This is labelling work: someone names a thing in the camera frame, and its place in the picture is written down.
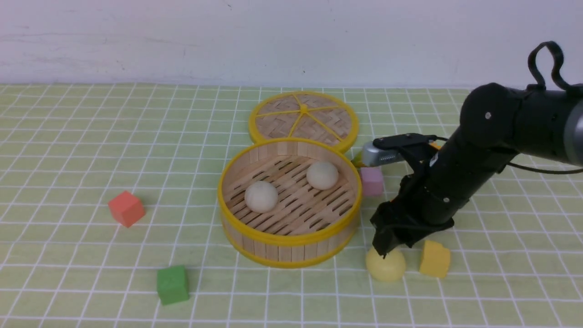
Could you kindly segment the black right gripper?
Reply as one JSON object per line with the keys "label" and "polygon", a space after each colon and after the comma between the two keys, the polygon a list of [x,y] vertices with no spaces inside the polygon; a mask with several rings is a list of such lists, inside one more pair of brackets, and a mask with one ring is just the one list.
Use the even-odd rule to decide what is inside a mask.
{"label": "black right gripper", "polygon": [[419,174],[402,178],[397,196],[378,205],[371,217],[372,246],[383,259],[400,245],[412,247],[432,233],[454,226],[454,204],[437,197]]}

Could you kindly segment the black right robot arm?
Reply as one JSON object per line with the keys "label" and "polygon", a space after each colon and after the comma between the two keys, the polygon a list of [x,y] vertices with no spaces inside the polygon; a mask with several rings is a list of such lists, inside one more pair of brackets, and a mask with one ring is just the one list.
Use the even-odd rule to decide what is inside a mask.
{"label": "black right robot arm", "polygon": [[453,227],[456,212],[520,154],[581,167],[582,96],[483,85],[466,97],[460,124],[440,149],[435,140],[419,133],[373,140],[414,171],[371,218],[372,245],[381,256]]}

